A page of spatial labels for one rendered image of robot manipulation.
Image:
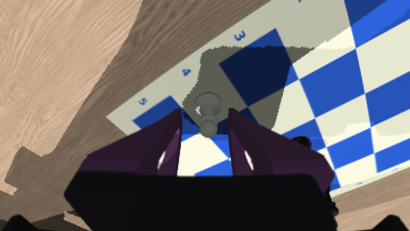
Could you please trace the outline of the blue and white chessboard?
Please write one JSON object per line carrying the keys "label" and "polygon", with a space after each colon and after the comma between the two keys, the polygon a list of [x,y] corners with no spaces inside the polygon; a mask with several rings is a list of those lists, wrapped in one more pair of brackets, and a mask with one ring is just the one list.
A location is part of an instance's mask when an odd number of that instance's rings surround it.
{"label": "blue and white chessboard", "polygon": [[[196,97],[221,100],[199,131]],[[177,108],[177,175],[233,175],[228,110],[306,137],[335,171],[330,196],[410,167],[410,0],[267,0],[205,41],[106,118],[127,136]]]}

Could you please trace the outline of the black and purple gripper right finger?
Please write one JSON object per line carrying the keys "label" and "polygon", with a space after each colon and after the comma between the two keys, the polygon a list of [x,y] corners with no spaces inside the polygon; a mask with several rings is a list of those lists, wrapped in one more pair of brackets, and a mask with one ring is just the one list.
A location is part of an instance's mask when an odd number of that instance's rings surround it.
{"label": "black and purple gripper right finger", "polygon": [[227,128],[233,175],[309,174],[322,194],[335,178],[323,154],[250,120],[234,108],[228,110]]}

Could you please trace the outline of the white pawn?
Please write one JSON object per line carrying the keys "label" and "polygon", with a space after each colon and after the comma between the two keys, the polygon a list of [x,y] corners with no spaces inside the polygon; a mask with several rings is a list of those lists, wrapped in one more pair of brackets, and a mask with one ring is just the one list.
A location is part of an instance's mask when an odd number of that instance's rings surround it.
{"label": "white pawn", "polygon": [[199,94],[194,101],[196,112],[201,115],[199,131],[205,138],[212,138],[218,132],[218,119],[215,117],[222,104],[218,95],[212,92]]}

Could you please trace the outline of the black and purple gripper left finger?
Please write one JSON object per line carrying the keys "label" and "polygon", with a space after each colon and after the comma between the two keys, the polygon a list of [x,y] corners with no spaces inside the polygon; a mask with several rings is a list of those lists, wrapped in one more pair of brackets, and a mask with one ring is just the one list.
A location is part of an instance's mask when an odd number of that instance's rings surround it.
{"label": "black and purple gripper left finger", "polygon": [[76,173],[95,170],[135,172],[138,175],[177,175],[182,128],[182,110],[177,108],[159,121],[91,152]]}

